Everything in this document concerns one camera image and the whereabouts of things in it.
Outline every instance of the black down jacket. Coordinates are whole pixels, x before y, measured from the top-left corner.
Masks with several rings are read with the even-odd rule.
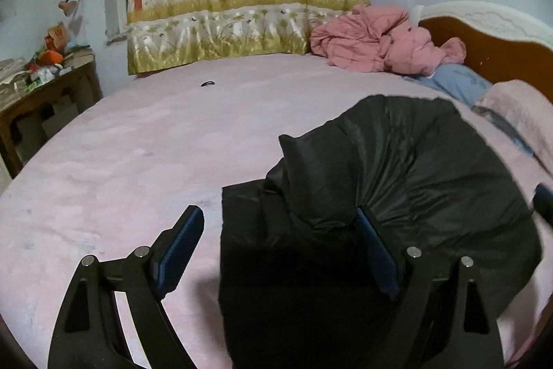
[[[357,207],[401,249],[471,256],[497,316],[540,261],[510,172],[448,101],[370,96],[280,145],[265,180],[223,189],[219,305],[236,369],[353,368],[378,345],[394,303],[367,268]]]

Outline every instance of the bed sheet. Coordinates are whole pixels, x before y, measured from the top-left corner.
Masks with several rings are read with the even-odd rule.
[[[210,80],[215,85],[200,86]],[[393,74],[344,71],[314,56],[270,55],[152,75],[76,118],[0,199],[0,313],[22,348],[46,368],[59,307],[84,255],[122,258],[195,204],[206,230],[163,305],[198,368],[231,369],[217,305],[221,187],[263,178],[281,157],[278,135],[301,135],[377,93],[447,98]],[[529,202],[540,182],[553,188],[535,160],[455,104],[503,158]],[[553,292],[553,232],[535,221],[544,259],[498,321],[506,360],[529,340]],[[117,299],[133,357],[149,367],[124,295]]]

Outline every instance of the wooden headboard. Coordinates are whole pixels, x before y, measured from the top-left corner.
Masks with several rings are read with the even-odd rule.
[[[553,28],[502,5],[444,2],[411,12],[435,45],[458,36],[467,46],[465,65],[492,83],[519,79],[553,102]]]

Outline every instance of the lamp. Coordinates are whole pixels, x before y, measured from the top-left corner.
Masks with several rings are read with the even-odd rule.
[[[63,10],[65,16],[71,16],[77,9],[77,1],[65,0],[57,4]]]

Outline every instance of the silver screw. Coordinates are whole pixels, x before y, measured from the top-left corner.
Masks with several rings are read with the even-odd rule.
[[[148,246],[140,246],[134,251],[134,254],[139,258],[145,257],[149,253],[150,248]]]
[[[92,255],[87,255],[81,260],[83,266],[90,266],[92,263],[94,263],[94,256]]]
[[[422,252],[418,247],[408,247],[407,248],[407,255],[413,258],[419,258],[422,255]]]
[[[474,260],[471,257],[462,257],[461,263],[466,268],[472,268],[475,264]]]

